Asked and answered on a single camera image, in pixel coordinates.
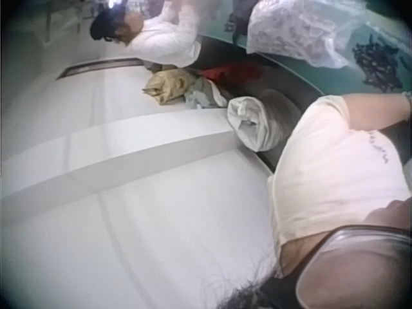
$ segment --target green countertop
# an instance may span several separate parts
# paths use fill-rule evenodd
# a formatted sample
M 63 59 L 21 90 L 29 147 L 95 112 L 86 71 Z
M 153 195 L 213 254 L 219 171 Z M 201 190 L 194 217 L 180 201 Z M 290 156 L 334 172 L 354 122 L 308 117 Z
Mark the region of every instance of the green countertop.
M 232 42 L 232 34 L 224 32 L 224 26 L 227 19 L 232 12 L 231 1 L 224 1 L 224 5 L 220 8 L 218 18 L 203 27 L 200 34 L 212 37 L 214 39 L 219 39 L 225 42 Z M 351 62 L 354 62 L 353 55 L 351 54 L 351 49 L 356 44 L 367 44 L 369 42 L 370 35 L 373 35 L 374 39 L 377 39 L 379 33 L 373 30 L 371 27 L 364 25 L 359 28 L 351 37 L 351 40 L 346 47 L 344 56 Z M 409 39 L 408 33 L 405 33 L 406 42 Z M 239 40 L 239 46 L 245 48 L 246 38 L 241 37 Z M 330 68 L 315 68 L 309 65 L 306 61 L 293 59 L 290 57 L 278 56 L 278 55 L 268 55 L 264 54 L 264 57 L 270 59 L 271 61 L 279 64 L 280 66 L 290 70 L 295 73 L 303 80 L 307 81 L 313 87 L 317 88 L 321 93 L 325 95 L 342 95 L 345 93 L 353 92 L 366 92 L 366 93 L 379 93 L 380 90 L 364 84 L 362 81 L 365 78 L 365 74 L 360 68 L 356 66 L 354 68 L 345 67 L 342 69 L 330 69 Z M 408 64 L 411 64 L 411 56 L 401 49 L 398 52 L 397 59 L 403 57 Z M 398 76 L 403 83 L 402 89 L 395 89 L 393 92 L 407 91 L 411 89 L 412 86 L 412 73 L 399 63 L 398 65 Z

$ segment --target woman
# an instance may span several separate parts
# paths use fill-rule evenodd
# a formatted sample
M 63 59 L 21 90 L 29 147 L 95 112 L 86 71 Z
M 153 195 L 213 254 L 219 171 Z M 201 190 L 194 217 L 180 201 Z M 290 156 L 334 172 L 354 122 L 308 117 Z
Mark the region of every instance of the woman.
M 280 273 L 219 309 L 402 304 L 411 288 L 411 192 L 379 130 L 410 119 L 411 102 L 410 93 L 351 94 L 308 108 L 269 181 Z
M 167 0 L 162 13 L 147 20 L 140 12 L 116 6 L 96 17 L 90 35 L 96 41 L 121 42 L 144 61 L 184 68 L 196 61 L 201 50 L 196 40 L 199 22 L 191 0 Z

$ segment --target plastic bag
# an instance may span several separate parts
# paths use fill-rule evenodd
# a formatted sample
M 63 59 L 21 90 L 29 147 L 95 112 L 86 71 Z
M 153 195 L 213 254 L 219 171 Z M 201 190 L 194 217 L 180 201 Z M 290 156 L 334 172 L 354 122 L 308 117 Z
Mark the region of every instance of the plastic bag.
M 342 55 L 366 22 L 360 0 L 260 0 L 248 26 L 247 53 L 272 53 L 315 67 L 350 65 Z
M 230 100 L 229 123 L 249 149 L 268 151 L 285 140 L 301 117 L 299 109 L 280 92 L 268 89 L 258 98 Z
M 181 97 L 194 82 L 196 78 L 183 69 L 160 71 L 149 79 L 143 92 L 165 105 Z

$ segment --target dark hair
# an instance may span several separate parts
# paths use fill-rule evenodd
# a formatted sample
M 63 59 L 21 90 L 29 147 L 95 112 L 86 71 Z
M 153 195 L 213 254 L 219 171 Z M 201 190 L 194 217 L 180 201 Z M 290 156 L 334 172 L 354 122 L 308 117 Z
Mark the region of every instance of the dark hair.
M 99 13 L 90 26 L 90 36 L 93 40 L 105 41 L 120 40 L 117 30 L 124 25 L 126 8 L 123 5 L 115 5 L 111 9 L 105 9 Z
M 256 284 L 237 289 L 228 299 L 222 301 L 217 309 L 259 309 L 258 304 L 254 302 L 257 289 Z
M 257 295 L 259 287 L 269 277 L 281 277 L 281 267 L 276 264 L 272 271 L 262 280 L 251 282 L 247 286 L 237 288 L 232 294 L 221 301 L 217 309 L 262 309 L 269 308 Z

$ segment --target white wall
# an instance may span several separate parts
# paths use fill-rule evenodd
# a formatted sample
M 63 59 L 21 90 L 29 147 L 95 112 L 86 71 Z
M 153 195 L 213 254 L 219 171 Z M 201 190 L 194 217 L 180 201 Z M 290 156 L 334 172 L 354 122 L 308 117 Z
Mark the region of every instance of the white wall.
M 229 151 L 21 221 L 3 286 L 19 308 L 213 308 L 271 266 L 267 175 Z
M 160 107 L 143 67 L 56 81 L 127 56 L 83 25 L 34 42 L 12 45 L 2 76 L 22 81 L 2 115 L 1 283 L 18 308 L 214 308 L 266 274 L 269 171 L 225 111 Z

